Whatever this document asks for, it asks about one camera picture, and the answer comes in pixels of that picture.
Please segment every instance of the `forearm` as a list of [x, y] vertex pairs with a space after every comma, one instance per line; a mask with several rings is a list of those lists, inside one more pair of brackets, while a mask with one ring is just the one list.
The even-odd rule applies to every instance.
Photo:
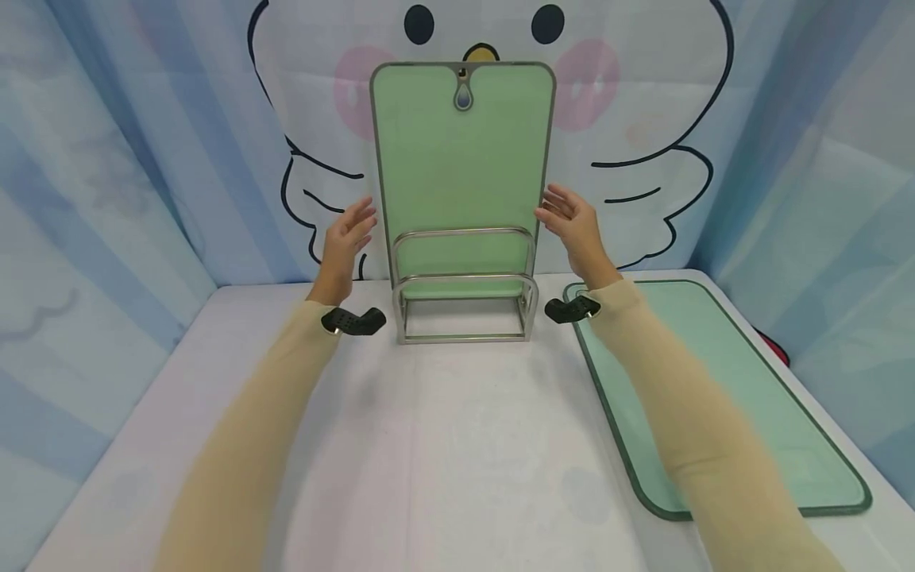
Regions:
[[[620, 281], [592, 296], [602, 308], [592, 327], [629, 375], [715, 570], [769, 562], [782, 570], [841, 569], [801, 518], [747, 417], [635, 285]], [[779, 556], [787, 558], [771, 560]]]
[[308, 398], [338, 337], [303, 303], [191, 467], [156, 561], [157, 572], [260, 569], [270, 514]]

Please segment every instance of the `right hand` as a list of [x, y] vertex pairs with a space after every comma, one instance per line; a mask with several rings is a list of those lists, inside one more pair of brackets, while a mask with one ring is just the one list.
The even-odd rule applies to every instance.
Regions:
[[597, 213], [587, 201], [566, 187], [551, 184], [544, 193], [543, 205], [533, 214], [563, 242], [572, 271], [581, 276], [588, 290], [622, 279], [604, 250]]

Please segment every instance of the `green glass tray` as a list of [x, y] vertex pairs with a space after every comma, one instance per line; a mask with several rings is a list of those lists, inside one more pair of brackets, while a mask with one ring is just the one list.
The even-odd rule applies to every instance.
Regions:
[[[459, 109], [458, 89], [471, 96]], [[372, 113], [391, 277], [523, 273], [520, 234], [461, 234], [394, 242], [405, 232], [519, 227], [534, 240], [544, 189], [555, 78], [541, 63], [382, 65]], [[515, 297], [517, 281], [409, 285], [404, 297]]]
[[[637, 281], [637, 285], [654, 312], [749, 415], [775, 454], [804, 516], [857, 514], [870, 507], [870, 489], [860, 474], [711, 292], [691, 280]], [[584, 291], [584, 285], [572, 284], [565, 289], [565, 300]], [[626, 372], [586, 320], [576, 324], [576, 334], [636, 496], [665, 520], [692, 520], [664, 472]]]

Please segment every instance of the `finger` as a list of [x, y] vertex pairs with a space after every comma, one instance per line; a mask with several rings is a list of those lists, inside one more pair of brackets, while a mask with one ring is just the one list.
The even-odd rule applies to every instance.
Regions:
[[363, 248], [365, 248], [365, 245], [368, 244], [368, 243], [370, 243], [370, 242], [371, 242], [371, 235], [370, 235], [370, 234], [366, 234], [365, 236], [363, 236], [363, 237], [362, 237], [362, 240], [360, 240], [360, 241], [358, 241], [358, 242], [356, 243], [356, 252], [359, 252], [360, 250], [362, 250]]
[[556, 195], [559, 195], [569, 207], [572, 208], [573, 212], [578, 212], [582, 207], [587, 205], [587, 202], [575, 194], [569, 187], [563, 187], [562, 185], [557, 185], [555, 183], [550, 183], [546, 186], [550, 192], [553, 192]]
[[356, 218], [351, 222], [350, 227], [347, 228], [347, 231], [349, 231], [350, 229], [352, 229], [352, 227], [356, 226], [356, 225], [359, 224], [360, 222], [362, 222], [362, 221], [368, 219], [368, 218], [371, 217], [373, 214], [375, 214], [375, 208], [374, 208], [374, 207], [368, 207], [368, 208], [366, 208], [366, 209], [362, 209], [361, 211], [357, 212], [357, 213], [356, 213]]
[[369, 217], [368, 219], [360, 222], [359, 224], [352, 227], [352, 230], [347, 233], [347, 239], [350, 240], [351, 244], [357, 244], [360, 240], [365, 238], [365, 235], [371, 231], [371, 229], [378, 223], [378, 219], [375, 217]]
[[571, 217], [570, 215], [566, 215], [566, 214], [562, 211], [562, 209], [560, 209], [559, 207], [555, 206], [553, 203], [544, 201], [544, 204], [541, 205], [541, 208], [542, 208], [542, 209], [547, 209], [547, 210], [549, 210], [550, 212], [552, 212], [554, 215], [559, 216], [559, 217], [562, 217], [562, 218], [566, 219], [567, 221], [571, 221], [571, 220], [572, 220], [572, 217]]
[[565, 216], [568, 220], [571, 221], [572, 218], [575, 216], [575, 211], [572, 209], [572, 207], [569, 206], [569, 204], [567, 202], [565, 202], [565, 200], [562, 197], [560, 197], [559, 195], [554, 195], [553, 193], [547, 193], [546, 201], [549, 204], [555, 206], [557, 209], [559, 209], [559, 211], [563, 213], [563, 216]]
[[533, 216], [546, 226], [546, 230], [557, 236], [562, 236], [565, 225], [568, 223], [566, 219], [547, 209], [534, 209]]
[[371, 204], [371, 197], [363, 197], [358, 201], [349, 205], [343, 214], [334, 221], [335, 225], [342, 227], [343, 229], [349, 230], [356, 224], [356, 219], [359, 217], [359, 213], [362, 212], [366, 207]]

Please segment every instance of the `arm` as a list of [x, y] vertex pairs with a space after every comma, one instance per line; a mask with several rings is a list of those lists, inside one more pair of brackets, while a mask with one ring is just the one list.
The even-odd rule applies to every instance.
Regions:
[[169, 517], [156, 572], [260, 570], [286, 456], [339, 340], [320, 320], [350, 294], [355, 255], [376, 223], [370, 203], [351, 206], [328, 229], [324, 264], [307, 300], [195, 459]]
[[567, 189], [550, 190], [537, 216], [601, 304], [592, 328], [629, 375], [716, 572], [841, 571], [747, 418], [613, 267], [593, 209]]

